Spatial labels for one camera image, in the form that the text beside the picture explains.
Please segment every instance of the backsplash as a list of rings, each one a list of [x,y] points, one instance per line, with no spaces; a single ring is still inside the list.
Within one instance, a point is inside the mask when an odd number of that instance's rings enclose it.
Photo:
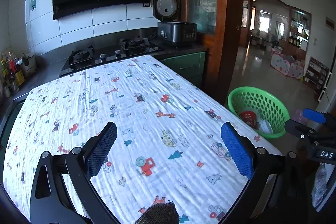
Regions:
[[[53,20],[52,0],[36,0],[33,10],[31,0],[1,1],[5,4],[0,4],[0,50],[11,47],[17,56],[42,55],[90,37],[157,26],[152,8],[142,4],[103,7]]]

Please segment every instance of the green plastic basket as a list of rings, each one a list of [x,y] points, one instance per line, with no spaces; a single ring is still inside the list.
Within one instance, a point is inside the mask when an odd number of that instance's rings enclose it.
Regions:
[[[236,116],[247,107],[258,110],[260,117],[267,120],[273,129],[273,134],[255,130],[265,138],[275,139],[286,133],[285,122],[290,119],[288,110],[278,98],[264,90],[252,86],[236,88],[230,92],[227,104]]]

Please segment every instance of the metal screw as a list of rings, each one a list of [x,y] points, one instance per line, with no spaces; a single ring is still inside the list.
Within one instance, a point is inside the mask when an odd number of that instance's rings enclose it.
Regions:
[[[81,151],[82,151],[82,150],[81,150],[79,147],[75,147],[75,148],[72,150],[72,153],[73,153],[74,155],[77,155],[77,154],[79,154]]]
[[[266,150],[265,150],[265,148],[263,148],[263,147],[258,147],[258,148],[257,148],[257,152],[258,152],[259,154],[263,155],[263,154],[266,153]]]
[[[295,159],[296,158],[296,154],[294,152],[289,152],[288,155],[292,158]]]
[[[42,158],[46,158],[48,155],[49,155],[49,152],[48,151],[44,151],[42,153]]]

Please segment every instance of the light switch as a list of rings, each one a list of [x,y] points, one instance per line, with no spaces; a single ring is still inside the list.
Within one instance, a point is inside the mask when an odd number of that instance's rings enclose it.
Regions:
[[[34,10],[36,8],[36,0],[30,0],[30,10]]]

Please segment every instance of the blue gripper pad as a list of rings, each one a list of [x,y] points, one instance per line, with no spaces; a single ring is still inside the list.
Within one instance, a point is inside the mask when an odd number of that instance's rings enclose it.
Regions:
[[[94,147],[90,157],[87,160],[87,179],[91,179],[98,175],[100,168],[102,167],[104,160],[110,152],[112,145],[117,139],[117,126],[109,122],[104,129],[100,132],[100,140]]]
[[[247,153],[233,130],[235,129],[233,127],[231,128],[228,125],[228,122],[224,123],[220,130],[222,140],[226,148],[229,150],[231,157],[239,170],[239,173],[251,180],[254,173],[252,158]]]
[[[312,120],[317,123],[324,123],[326,122],[325,116],[317,111],[311,110],[309,108],[305,108],[302,112],[303,116],[309,120]]]

